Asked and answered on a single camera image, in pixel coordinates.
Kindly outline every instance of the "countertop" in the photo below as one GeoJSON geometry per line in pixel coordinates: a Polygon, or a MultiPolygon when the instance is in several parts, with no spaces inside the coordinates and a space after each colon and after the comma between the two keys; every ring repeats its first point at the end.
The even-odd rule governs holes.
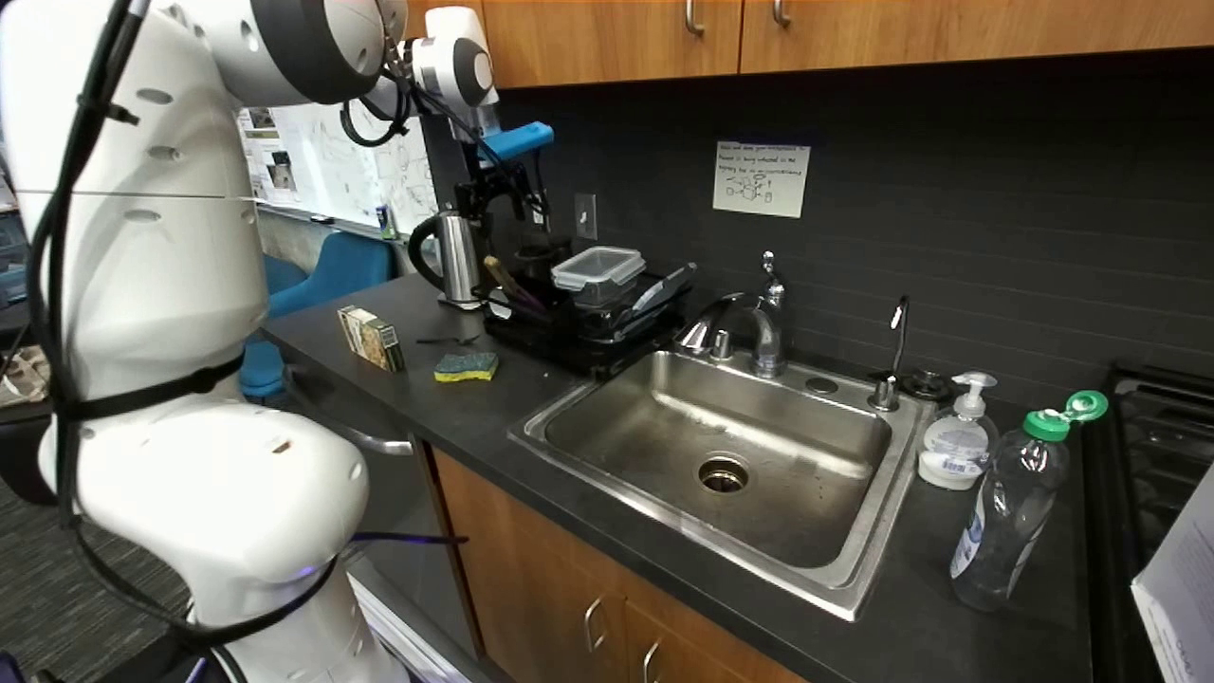
{"type": "Polygon", "coordinates": [[[419,346],[419,337],[467,337],[482,329],[482,320],[440,309],[420,278],[356,291],[335,309],[275,320],[271,337],[323,378],[390,410],[402,429],[450,452],[482,478],[813,683],[1093,679],[1079,475],[1055,504],[1012,605],[994,616],[955,605],[944,577],[955,535],[970,511],[970,494],[944,494],[913,478],[866,610],[849,628],[761,586],[509,442],[509,429],[520,429],[535,410],[582,389],[582,376],[497,346],[493,337],[479,337],[479,346],[502,352],[497,378],[455,389],[431,385],[430,368],[443,346],[419,346]],[[406,357],[402,376],[345,352],[335,315],[343,303],[362,303],[397,327],[406,357]]]}

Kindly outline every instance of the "water bottle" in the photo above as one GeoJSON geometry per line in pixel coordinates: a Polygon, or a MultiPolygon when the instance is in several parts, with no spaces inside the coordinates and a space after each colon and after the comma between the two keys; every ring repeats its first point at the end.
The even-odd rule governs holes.
{"type": "Polygon", "coordinates": [[[1016,432],[994,444],[975,516],[952,552],[952,590],[980,610],[1000,607],[1047,526],[1055,496],[1071,472],[1071,423],[1095,423],[1107,410],[1102,392],[1079,392],[1057,410],[1033,410],[1016,432]]]}

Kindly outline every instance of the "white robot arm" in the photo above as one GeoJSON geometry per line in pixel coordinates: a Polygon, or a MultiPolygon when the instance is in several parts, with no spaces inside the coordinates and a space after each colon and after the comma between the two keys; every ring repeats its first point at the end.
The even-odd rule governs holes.
{"type": "Polygon", "coordinates": [[[267,313],[235,108],[367,91],[397,33],[395,0],[15,0],[0,14],[0,127],[52,329],[56,429],[43,472],[65,511],[142,543],[189,586],[189,628],[223,630],[256,683],[390,683],[345,574],[367,481],[356,448],[247,406],[230,368],[267,313]],[[134,38],[75,103],[94,46],[134,38]],[[111,117],[81,147],[81,108],[111,117]]]}

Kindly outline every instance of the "dark gray wall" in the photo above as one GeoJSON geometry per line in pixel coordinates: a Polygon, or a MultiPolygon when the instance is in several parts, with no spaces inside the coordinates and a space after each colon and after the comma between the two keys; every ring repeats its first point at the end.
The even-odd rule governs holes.
{"type": "Polygon", "coordinates": [[[760,289],[775,246],[791,346],[988,368],[998,418],[1057,406],[1107,359],[1214,376],[1214,53],[509,91],[550,123],[554,225],[601,192],[602,244],[703,291],[760,289]],[[710,209],[712,142],[808,142],[804,219],[710,209]]]}

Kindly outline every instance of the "stainless steel sink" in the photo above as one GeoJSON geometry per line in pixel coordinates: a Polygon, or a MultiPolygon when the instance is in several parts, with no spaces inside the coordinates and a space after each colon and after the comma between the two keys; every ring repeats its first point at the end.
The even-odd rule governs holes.
{"type": "Polygon", "coordinates": [[[722,557],[853,624],[930,406],[871,385],[653,352],[535,415],[515,442],[722,557]]]}

